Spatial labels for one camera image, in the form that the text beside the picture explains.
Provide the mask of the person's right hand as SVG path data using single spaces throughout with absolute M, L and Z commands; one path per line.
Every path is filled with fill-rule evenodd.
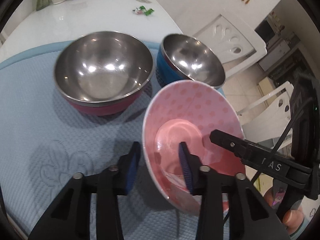
M 269 206 L 272 206 L 273 203 L 273 190 L 269 188 L 264 194 L 264 199 L 267 201 Z M 297 210 L 290 210 L 285 213 L 283 217 L 283 224 L 286 226 L 286 229 L 289 234 L 292 234 L 298 230 L 304 220 L 304 213 L 302 207 L 300 206 Z

